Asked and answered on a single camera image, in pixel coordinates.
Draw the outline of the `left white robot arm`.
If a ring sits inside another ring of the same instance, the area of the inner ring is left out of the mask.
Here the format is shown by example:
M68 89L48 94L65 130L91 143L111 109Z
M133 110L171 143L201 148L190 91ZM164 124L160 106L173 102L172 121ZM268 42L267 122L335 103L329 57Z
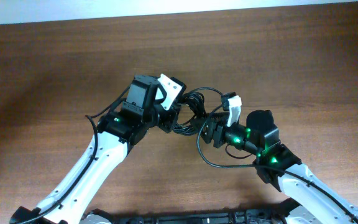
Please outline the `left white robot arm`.
M107 108L87 116L92 139L65 178L34 209L19 207L10 223L79 223L103 182L147 131L172 130L179 112L175 103L185 89L166 75L136 75Z

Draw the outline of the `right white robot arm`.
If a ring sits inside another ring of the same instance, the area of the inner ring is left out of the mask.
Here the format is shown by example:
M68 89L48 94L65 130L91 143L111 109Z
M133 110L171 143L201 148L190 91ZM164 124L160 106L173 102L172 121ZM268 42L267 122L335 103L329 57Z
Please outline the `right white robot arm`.
M348 202L319 180L299 157L279 138L272 112L256 110L246 124L232 122L228 112L212 111L206 118L196 118L191 124L198 132L197 140L224 144L255 156L250 164L266 184L295 202L284 221L303 221L309 213L320 223L358 223L358 207Z

